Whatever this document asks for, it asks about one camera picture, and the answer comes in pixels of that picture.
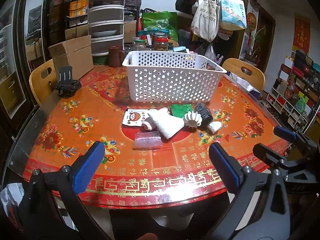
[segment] table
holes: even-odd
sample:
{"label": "table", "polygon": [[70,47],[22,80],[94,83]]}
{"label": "table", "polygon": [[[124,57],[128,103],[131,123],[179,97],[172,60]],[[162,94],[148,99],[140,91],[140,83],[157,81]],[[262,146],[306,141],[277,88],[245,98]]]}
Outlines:
{"label": "table", "polygon": [[160,109],[170,102],[133,102],[123,67],[95,66],[81,84],[68,99],[52,93],[21,134],[8,167],[29,180],[34,169],[57,171],[101,141],[105,157],[79,195],[87,204],[140,209],[199,201],[226,191],[208,156],[211,143],[219,142],[242,166],[255,171],[267,168],[253,156],[256,143],[278,153],[289,146],[273,134],[278,124],[271,115],[228,76],[222,77],[208,104],[214,120],[223,124],[216,134],[185,127],[150,151],[132,149],[133,136],[142,128],[122,125],[124,112]]}

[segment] green shopping bag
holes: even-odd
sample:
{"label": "green shopping bag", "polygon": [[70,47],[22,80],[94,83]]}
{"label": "green shopping bag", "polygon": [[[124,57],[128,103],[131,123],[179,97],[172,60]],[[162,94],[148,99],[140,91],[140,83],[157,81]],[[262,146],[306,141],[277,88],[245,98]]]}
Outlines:
{"label": "green shopping bag", "polygon": [[178,16],[176,12],[142,13],[144,30],[168,30],[172,40],[178,42]]}

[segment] red lid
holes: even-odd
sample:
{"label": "red lid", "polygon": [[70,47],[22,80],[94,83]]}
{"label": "red lid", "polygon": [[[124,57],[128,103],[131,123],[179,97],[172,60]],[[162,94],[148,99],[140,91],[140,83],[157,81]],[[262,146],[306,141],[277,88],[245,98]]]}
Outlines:
{"label": "red lid", "polygon": [[168,42],[168,39],[167,39],[167,38],[156,38],[156,41],[159,41],[159,42]]}

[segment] jar with red lid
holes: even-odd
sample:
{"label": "jar with red lid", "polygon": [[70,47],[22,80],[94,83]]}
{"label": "jar with red lid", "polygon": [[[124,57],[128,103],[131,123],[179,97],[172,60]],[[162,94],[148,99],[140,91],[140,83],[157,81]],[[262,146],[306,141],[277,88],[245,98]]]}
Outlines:
{"label": "jar with red lid", "polygon": [[156,38],[154,50],[168,51],[169,40],[167,38]]}

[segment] green packet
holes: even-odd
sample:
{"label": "green packet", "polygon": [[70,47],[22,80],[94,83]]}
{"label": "green packet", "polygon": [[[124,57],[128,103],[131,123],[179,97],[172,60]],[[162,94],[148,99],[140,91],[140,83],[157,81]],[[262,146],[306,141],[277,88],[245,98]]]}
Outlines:
{"label": "green packet", "polygon": [[183,118],[189,111],[192,112],[191,105],[171,105],[171,112],[175,117]]}

